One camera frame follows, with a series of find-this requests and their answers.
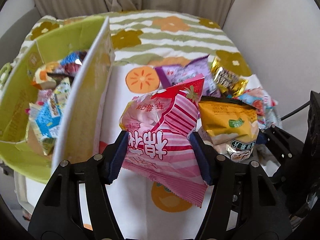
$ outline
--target orange flower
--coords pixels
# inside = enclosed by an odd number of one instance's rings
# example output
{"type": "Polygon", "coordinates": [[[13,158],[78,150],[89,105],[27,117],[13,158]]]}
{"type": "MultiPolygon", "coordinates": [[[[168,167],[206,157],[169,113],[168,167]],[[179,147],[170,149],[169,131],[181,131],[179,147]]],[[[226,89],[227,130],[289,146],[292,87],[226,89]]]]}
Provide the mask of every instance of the orange flower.
{"type": "Polygon", "coordinates": [[[205,19],[205,18],[199,18],[199,24],[202,26],[206,26],[208,28],[213,28],[213,29],[221,29],[219,24],[217,24],[216,22],[213,22],[212,20],[209,19],[205,19]]]}
{"type": "Polygon", "coordinates": [[[35,38],[41,36],[42,34],[47,33],[48,31],[54,30],[59,27],[60,26],[57,23],[52,24],[51,22],[43,22],[39,27],[35,28],[32,31],[32,36],[30,39],[33,41],[35,38]]]}
{"type": "Polygon", "coordinates": [[[148,63],[148,65],[152,66],[163,66],[163,65],[181,65],[185,67],[190,63],[191,60],[186,59],[184,57],[166,57],[163,60],[152,60],[148,63]]]}
{"type": "Polygon", "coordinates": [[[174,33],[177,31],[187,31],[190,29],[188,24],[185,24],[180,18],[176,16],[157,19],[154,20],[152,24],[160,26],[161,31],[169,31],[174,33]]]}

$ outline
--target yellow snack bag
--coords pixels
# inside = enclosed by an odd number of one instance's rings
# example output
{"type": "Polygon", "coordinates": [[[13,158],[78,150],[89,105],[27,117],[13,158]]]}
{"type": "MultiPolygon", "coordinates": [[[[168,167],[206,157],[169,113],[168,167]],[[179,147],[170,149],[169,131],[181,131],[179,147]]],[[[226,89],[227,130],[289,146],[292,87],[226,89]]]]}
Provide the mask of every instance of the yellow snack bag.
{"type": "Polygon", "coordinates": [[[214,58],[210,71],[220,92],[226,96],[236,97],[243,94],[249,81],[224,68],[218,57],[214,58]]]}
{"type": "Polygon", "coordinates": [[[202,128],[220,154],[239,162],[249,158],[259,133],[256,109],[236,99],[203,96],[202,128]]]}

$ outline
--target blue gripper pad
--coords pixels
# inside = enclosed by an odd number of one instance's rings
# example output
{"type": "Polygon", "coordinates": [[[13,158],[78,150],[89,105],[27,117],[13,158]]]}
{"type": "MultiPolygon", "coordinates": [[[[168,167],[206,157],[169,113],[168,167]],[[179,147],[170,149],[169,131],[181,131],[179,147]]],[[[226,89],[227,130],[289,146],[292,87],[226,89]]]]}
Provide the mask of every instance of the blue gripper pad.
{"type": "Polygon", "coordinates": [[[118,178],[118,175],[119,175],[119,172],[128,148],[129,133],[125,132],[120,142],[118,141],[119,137],[114,143],[115,146],[118,145],[118,148],[116,149],[116,153],[110,162],[110,169],[109,169],[109,176],[108,176],[108,180],[110,183],[112,183],[116,178],[118,178]]]}
{"type": "Polygon", "coordinates": [[[192,133],[189,137],[189,141],[191,143],[192,149],[195,153],[196,156],[196,160],[198,162],[198,166],[200,169],[200,174],[202,179],[208,184],[208,185],[212,185],[212,178],[210,175],[210,165],[208,163],[207,158],[204,155],[203,150],[201,149],[201,146],[199,145],[199,142],[196,138],[196,136],[194,135],[194,133],[192,133]]]}
{"type": "Polygon", "coordinates": [[[266,144],[267,142],[268,138],[266,137],[266,135],[259,131],[256,144],[266,144]]]}

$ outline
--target candy wrapper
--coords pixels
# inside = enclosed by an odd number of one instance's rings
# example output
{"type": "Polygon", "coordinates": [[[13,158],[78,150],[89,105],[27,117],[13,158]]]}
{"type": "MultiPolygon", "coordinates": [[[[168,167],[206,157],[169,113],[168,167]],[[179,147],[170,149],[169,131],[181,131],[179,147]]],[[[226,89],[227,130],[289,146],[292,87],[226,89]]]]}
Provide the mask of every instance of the candy wrapper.
{"type": "Polygon", "coordinates": [[[271,124],[270,126],[267,124],[267,122],[270,122],[268,121],[267,111],[269,112],[278,102],[271,99],[263,88],[246,90],[242,95],[234,98],[256,108],[260,129],[266,129],[271,126],[271,124]]]}
{"type": "Polygon", "coordinates": [[[36,123],[36,118],[42,108],[38,104],[29,104],[29,125],[27,126],[27,144],[39,155],[49,155],[54,146],[53,138],[42,138],[42,133],[36,123]]]}
{"type": "Polygon", "coordinates": [[[49,77],[52,77],[57,85],[59,85],[61,83],[62,80],[64,80],[65,78],[69,78],[70,81],[70,85],[72,86],[74,77],[65,73],[48,73],[49,77]]]}
{"type": "Polygon", "coordinates": [[[218,57],[215,57],[212,63],[211,73],[213,76],[213,81],[219,87],[220,92],[225,96],[236,97],[241,95],[248,83],[247,79],[241,78],[240,76],[221,66],[218,57]]]}
{"type": "Polygon", "coordinates": [[[239,162],[249,158],[259,133],[254,107],[239,100],[202,97],[202,128],[220,154],[239,162]]]}
{"type": "Polygon", "coordinates": [[[39,111],[35,122],[42,135],[41,141],[47,138],[58,137],[59,123],[63,116],[70,91],[69,79],[65,78],[39,111]]]}
{"type": "Polygon", "coordinates": [[[204,84],[199,75],[182,84],[138,97],[119,123],[129,131],[123,167],[165,185],[177,196],[201,206],[207,185],[188,141],[195,130],[204,84]]]}
{"type": "Polygon", "coordinates": [[[282,129],[281,118],[278,115],[278,112],[275,106],[271,109],[266,110],[265,119],[266,119],[266,128],[269,128],[271,125],[275,125],[282,129]]]}
{"type": "Polygon", "coordinates": [[[192,60],[185,67],[181,65],[166,65],[155,68],[164,88],[171,87],[196,75],[204,76],[202,95],[220,97],[220,91],[212,79],[208,67],[208,56],[192,60]]]}
{"type": "Polygon", "coordinates": [[[55,73],[64,73],[75,77],[78,73],[80,67],[82,66],[82,62],[87,55],[86,51],[76,51],[72,52],[64,59],[61,60],[61,67],[58,68],[55,73]]]}
{"type": "Polygon", "coordinates": [[[54,72],[59,67],[60,64],[56,61],[41,66],[36,70],[31,84],[39,90],[54,89],[57,83],[53,78],[48,76],[48,73],[54,72]]]}
{"type": "Polygon", "coordinates": [[[38,98],[36,104],[43,106],[46,101],[48,101],[49,97],[52,95],[52,89],[39,90],[38,98]]]}

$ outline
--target strawberry marshmallow bag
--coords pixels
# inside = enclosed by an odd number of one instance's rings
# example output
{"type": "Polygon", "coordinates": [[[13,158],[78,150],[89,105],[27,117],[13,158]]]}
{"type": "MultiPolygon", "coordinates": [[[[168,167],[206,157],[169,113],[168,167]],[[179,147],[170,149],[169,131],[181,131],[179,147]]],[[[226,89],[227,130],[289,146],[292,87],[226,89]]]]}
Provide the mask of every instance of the strawberry marshmallow bag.
{"type": "Polygon", "coordinates": [[[207,185],[188,141],[195,131],[204,77],[196,76],[130,101],[119,124],[129,132],[122,167],[202,205],[207,185]]]}

